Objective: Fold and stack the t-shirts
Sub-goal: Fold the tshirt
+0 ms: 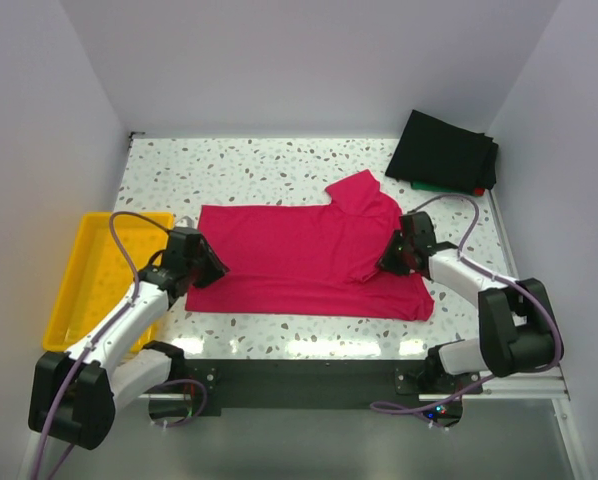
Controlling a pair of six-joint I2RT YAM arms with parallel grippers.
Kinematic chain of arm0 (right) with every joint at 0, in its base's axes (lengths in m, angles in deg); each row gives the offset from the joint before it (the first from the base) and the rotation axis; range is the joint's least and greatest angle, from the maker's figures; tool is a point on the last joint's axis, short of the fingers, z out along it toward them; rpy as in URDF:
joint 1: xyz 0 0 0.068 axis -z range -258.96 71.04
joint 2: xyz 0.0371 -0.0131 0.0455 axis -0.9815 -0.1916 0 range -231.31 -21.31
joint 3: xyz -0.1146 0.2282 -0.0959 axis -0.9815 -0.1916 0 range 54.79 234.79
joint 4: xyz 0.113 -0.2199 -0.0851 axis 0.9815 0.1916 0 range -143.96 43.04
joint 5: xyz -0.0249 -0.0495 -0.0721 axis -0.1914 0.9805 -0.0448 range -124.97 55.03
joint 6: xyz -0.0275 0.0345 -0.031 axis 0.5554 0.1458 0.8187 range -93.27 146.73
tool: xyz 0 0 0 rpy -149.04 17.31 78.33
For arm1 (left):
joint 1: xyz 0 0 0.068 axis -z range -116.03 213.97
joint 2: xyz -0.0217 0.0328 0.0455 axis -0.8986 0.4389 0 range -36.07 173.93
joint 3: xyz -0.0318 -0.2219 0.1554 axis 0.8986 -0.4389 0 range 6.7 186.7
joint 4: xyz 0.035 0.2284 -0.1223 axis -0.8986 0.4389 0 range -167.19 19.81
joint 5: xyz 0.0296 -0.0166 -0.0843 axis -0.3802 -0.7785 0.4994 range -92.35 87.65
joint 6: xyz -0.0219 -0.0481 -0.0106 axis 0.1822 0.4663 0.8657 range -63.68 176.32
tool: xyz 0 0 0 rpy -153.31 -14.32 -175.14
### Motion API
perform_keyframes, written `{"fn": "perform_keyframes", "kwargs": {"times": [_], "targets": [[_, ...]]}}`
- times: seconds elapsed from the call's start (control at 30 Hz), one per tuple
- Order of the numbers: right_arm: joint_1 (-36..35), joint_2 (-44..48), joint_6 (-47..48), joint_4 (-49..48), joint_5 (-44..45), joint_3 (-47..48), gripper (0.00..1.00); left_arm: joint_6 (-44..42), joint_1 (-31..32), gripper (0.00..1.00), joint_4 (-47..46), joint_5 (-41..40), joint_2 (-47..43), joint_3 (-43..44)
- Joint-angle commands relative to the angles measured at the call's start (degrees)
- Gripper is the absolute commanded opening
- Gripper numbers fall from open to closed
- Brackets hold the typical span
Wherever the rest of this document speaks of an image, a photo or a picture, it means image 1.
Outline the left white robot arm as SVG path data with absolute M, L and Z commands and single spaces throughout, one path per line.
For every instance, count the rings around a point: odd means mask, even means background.
M 186 376 L 181 348 L 150 341 L 126 356 L 143 332 L 165 315 L 191 287 L 208 287 L 229 269 L 198 230 L 168 232 L 159 260 L 132 270 L 131 286 L 93 330 L 65 352 L 37 361 L 28 426 L 87 450 L 98 447 L 116 414 L 141 394 L 177 385 Z

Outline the magenta t shirt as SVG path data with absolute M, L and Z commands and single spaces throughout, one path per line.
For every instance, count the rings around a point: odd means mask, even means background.
M 325 191 L 323 205 L 203 206 L 200 230 L 229 272 L 190 288 L 186 310 L 428 320 L 421 276 L 377 265 L 399 227 L 397 202 L 367 170 Z

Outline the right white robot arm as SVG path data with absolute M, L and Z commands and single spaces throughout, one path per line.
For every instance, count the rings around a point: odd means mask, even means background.
M 543 372 L 562 360 L 563 340 L 542 282 L 498 274 L 459 246 L 439 242 L 425 212 L 410 212 L 399 223 L 378 267 L 439 283 L 473 305 L 478 317 L 476 338 L 431 348 L 420 370 L 406 375 L 416 392 L 455 387 L 464 379 L 477 382 L 483 372 L 496 378 Z

